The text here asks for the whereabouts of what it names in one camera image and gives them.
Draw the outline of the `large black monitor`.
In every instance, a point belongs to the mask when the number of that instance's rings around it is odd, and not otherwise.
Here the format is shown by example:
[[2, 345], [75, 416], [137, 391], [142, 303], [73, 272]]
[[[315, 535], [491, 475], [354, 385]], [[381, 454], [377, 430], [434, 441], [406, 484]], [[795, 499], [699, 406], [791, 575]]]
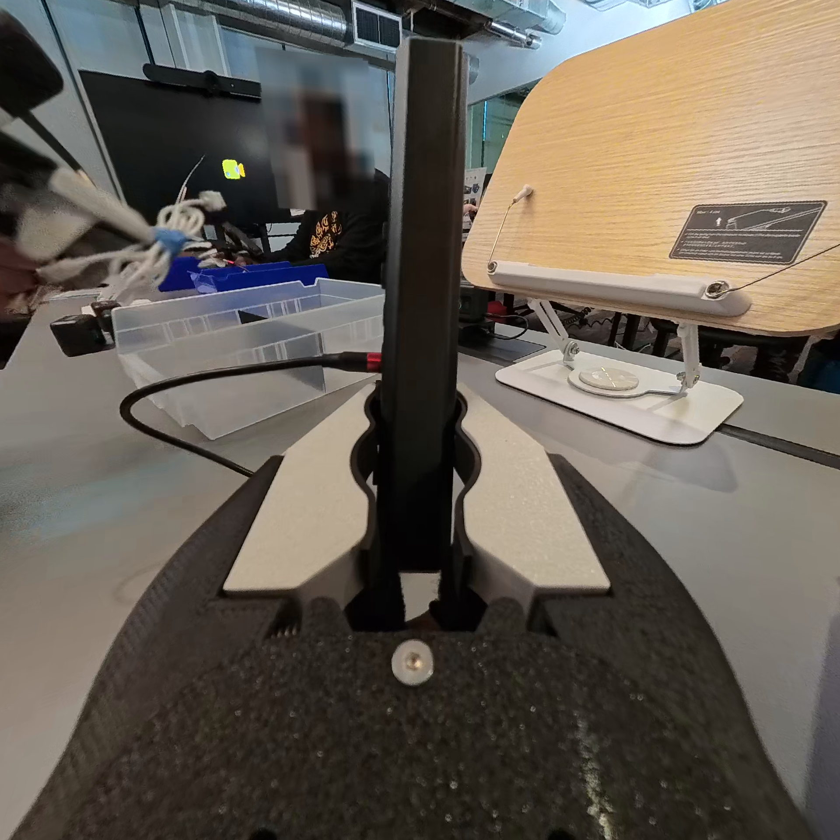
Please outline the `large black monitor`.
[[80, 80], [125, 202], [147, 222], [216, 191], [234, 225], [290, 220], [278, 202], [260, 101], [207, 97], [146, 78], [82, 70]]

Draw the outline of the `black charger green display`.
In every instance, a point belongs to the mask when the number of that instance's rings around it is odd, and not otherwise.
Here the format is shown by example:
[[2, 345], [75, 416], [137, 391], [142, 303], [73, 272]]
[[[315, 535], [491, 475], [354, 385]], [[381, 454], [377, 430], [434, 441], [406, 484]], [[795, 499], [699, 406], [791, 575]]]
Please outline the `black charger green display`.
[[482, 287], [462, 284], [458, 299], [458, 329], [481, 331], [487, 329], [489, 291]]

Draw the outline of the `person's left hand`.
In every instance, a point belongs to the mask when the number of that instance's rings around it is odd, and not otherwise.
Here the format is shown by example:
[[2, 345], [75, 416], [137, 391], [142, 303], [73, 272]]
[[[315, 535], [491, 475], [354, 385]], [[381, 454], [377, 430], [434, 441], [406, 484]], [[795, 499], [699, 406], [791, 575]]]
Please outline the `person's left hand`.
[[1, 236], [1, 320], [31, 314], [38, 306], [39, 263]]

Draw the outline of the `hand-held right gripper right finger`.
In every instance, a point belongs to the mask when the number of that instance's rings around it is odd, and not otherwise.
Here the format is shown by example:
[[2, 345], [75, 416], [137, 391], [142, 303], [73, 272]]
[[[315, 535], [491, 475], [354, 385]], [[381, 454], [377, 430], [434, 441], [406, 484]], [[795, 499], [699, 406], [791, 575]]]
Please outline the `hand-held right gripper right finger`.
[[605, 594], [610, 582], [545, 451], [463, 387], [461, 428], [478, 454], [463, 518], [477, 594]]

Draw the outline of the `ceiling air vent grille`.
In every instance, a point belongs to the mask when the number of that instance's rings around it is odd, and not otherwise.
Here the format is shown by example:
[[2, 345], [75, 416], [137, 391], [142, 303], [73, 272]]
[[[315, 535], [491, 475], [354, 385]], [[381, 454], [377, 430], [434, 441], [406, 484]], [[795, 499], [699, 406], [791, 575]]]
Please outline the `ceiling air vent grille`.
[[395, 51], [403, 40], [401, 16], [352, 1], [353, 42], [357, 46]]

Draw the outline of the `dark grey usb hub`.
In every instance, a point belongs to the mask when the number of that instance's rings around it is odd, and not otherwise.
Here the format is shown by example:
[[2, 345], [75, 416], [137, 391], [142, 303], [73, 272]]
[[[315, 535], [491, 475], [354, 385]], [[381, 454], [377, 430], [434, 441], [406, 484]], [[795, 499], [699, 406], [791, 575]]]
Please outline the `dark grey usb hub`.
[[400, 572], [450, 555], [468, 62], [453, 40], [396, 54], [377, 520]]

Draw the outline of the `black video conference bar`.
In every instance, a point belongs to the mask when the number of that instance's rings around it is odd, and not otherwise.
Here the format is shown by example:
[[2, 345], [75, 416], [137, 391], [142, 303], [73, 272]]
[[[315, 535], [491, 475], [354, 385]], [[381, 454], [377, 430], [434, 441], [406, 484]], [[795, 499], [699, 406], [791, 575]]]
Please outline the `black video conference bar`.
[[261, 100], [261, 86], [257, 81], [224, 77], [212, 70], [186, 70], [147, 62], [142, 71], [146, 80], [156, 85], [198, 91], [207, 97]]

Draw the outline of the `dark grey table inset panel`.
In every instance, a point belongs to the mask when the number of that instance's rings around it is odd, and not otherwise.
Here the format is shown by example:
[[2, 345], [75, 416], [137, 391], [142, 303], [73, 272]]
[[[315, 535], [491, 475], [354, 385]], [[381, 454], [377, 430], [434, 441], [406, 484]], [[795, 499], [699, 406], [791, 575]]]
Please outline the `dark grey table inset panel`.
[[501, 366], [546, 351], [541, 343], [502, 335], [475, 324], [458, 329], [458, 347], [462, 354]]

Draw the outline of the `clear plastic bin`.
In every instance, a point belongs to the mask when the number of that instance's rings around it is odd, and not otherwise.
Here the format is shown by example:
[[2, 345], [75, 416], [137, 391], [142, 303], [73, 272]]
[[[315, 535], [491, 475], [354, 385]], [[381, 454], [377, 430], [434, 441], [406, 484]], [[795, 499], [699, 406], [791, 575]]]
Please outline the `clear plastic bin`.
[[[384, 301], [378, 286], [319, 278], [116, 308], [112, 326], [122, 367], [142, 387], [231, 366], [378, 352]], [[187, 385], [152, 402], [217, 439], [363, 379], [314, 367]]]

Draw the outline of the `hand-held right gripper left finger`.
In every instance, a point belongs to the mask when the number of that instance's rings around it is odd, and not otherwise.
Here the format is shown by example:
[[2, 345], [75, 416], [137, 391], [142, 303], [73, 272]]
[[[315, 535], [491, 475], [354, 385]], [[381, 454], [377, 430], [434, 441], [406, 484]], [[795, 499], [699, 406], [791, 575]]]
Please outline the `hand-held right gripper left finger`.
[[226, 595], [357, 595], [369, 493], [351, 455], [371, 423], [362, 387], [289, 447], [224, 583]]

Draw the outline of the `wooden book stand white base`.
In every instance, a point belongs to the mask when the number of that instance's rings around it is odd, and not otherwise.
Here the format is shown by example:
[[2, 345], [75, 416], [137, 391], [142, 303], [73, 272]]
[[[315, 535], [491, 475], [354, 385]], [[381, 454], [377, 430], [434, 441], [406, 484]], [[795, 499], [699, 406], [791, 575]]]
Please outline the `wooden book stand white base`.
[[502, 384], [655, 442], [743, 402], [699, 327], [838, 327], [838, 2], [726, 2], [572, 58], [514, 120], [463, 252], [557, 349]]

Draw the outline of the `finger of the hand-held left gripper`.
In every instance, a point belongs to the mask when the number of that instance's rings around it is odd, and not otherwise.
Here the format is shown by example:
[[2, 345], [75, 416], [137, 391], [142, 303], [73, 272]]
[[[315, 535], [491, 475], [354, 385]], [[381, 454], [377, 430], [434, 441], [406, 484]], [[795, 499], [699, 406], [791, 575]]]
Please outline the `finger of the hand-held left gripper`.
[[35, 276], [41, 284], [108, 284], [111, 277], [142, 256], [142, 249], [123, 248], [96, 255], [65, 257], [39, 266]]
[[49, 189], [91, 215], [97, 224], [111, 226], [137, 243], [154, 242], [154, 229], [140, 213], [96, 187], [86, 175], [58, 167], [49, 177]]

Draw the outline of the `blue plastic bin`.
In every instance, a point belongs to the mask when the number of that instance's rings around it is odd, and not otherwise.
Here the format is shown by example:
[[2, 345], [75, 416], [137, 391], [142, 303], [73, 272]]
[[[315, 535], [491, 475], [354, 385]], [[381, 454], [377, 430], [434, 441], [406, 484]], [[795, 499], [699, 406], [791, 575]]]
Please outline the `blue plastic bin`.
[[204, 270], [215, 268], [218, 268], [218, 266], [214, 263], [203, 266], [199, 258], [191, 255], [176, 257], [173, 259], [166, 277], [158, 286], [158, 291], [161, 293], [201, 293], [193, 276], [197, 276]]
[[319, 279], [328, 279], [323, 264], [292, 266], [286, 261], [250, 266], [204, 268], [188, 272], [197, 292], [202, 294], [268, 287], [290, 282], [312, 286]]

